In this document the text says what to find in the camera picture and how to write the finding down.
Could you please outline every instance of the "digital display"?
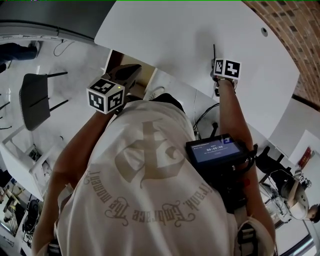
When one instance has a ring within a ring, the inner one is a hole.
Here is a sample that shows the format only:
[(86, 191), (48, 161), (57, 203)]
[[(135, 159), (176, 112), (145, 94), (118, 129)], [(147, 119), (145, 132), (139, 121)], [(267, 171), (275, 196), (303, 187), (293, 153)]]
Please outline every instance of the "digital display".
[(230, 137), (194, 145), (191, 146), (191, 149), (198, 163), (218, 159), (240, 152)]

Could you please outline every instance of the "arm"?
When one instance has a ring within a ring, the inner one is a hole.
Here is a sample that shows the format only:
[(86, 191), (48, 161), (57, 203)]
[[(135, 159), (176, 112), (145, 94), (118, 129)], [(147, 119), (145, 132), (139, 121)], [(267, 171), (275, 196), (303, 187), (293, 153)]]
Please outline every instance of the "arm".
[[(243, 141), (246, 147), (252, 151), (254, 149), (253, 141), (234, 88), (228, 80), (220, 80), (219, 85), (220, 133), (230, 134), (235, 140)], [(247, 197), (247, 215), (262, 223), (275, 241), (275, 225), (261, 198), (255, 165), (243, 175), (243, 179), (250, 181), (250, 184), (243, 190)]]
[(55, 162), (42, 213), (32, 239), (32, 253), (54, 239), (54, 224), (59, 217), (58, 196), (71, 184), (75, 188), (87, 169), (91, 153), (114, 113), (96, 112), (68, 143)]
[(296, 180), (290, 190), (288, 200), (287, 200), (287, 204), (288, 204), (289, 208), (291, 208), (292, 206), (295, 205), (295, 195), (296, 195), (298, 185), (299, 185), (299, 181)]

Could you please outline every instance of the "person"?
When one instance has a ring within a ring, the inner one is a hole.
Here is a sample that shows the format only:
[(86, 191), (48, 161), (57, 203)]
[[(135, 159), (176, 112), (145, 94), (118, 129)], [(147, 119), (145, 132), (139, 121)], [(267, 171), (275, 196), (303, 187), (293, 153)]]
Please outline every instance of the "person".
[(256, 166), (273, 179), (279, 195), (284, 198), (290, 214), (295, 219), (310, 220), (313, 223), (317, 223), (320, 220), (319, 204), (309, 207), (305, 192), (307, 187), (301, 184), (298, 177), (294, 177), (282, 164), (268, 156), (269, 150), (270, 147), (267, 146), (256, 157)]
[(9, 68), (11, 61), (25, 61), (35, 59), (40, 51), (40, 42), (31, 41), (28, 47), (10, 42), (0, 44), (0, 73)]
[[(233, 84), (219, 83), (220, 132), (252, 151)], [(113, 113), (96, 112), (68, 143), (50, 177), (33, 255), (45, 255), (55, 238), (62, 255), (237, 252), (236, 218), (189, 162), (185, 146), (195, 140), (192, 124), (180, 103), (163, 91), (127, 103), (110, 124)], [(273, 255), (275, 227), (256, 167), (242, 178), (249, 182), (241, 227), (250, 222), (263, 243), (259, 255)]]

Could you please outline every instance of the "black chair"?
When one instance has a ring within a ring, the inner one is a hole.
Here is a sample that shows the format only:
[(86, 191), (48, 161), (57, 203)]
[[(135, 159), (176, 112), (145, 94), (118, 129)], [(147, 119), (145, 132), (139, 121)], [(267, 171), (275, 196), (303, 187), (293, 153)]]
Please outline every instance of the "black chair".
[(50, 112), (67, 103), (49, 108), (48, 78), (66, 75), (68, 72), (55, 74), (26, 74), (19, 92), (20, 108), (25, 128), (34, 131), (50, 117)]

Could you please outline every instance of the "black equipment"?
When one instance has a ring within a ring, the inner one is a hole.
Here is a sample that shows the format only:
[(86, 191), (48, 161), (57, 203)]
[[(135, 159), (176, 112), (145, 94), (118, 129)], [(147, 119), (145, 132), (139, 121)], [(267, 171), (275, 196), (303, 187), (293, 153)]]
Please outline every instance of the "black equipment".
[(228, 213), (247, 203), (240, 178), (253, 166), (255, 150), (249, 151), (245, 143), (234, 141), (229, 134), (187, 142), (185, 149), (192, 166), (220, 193)]

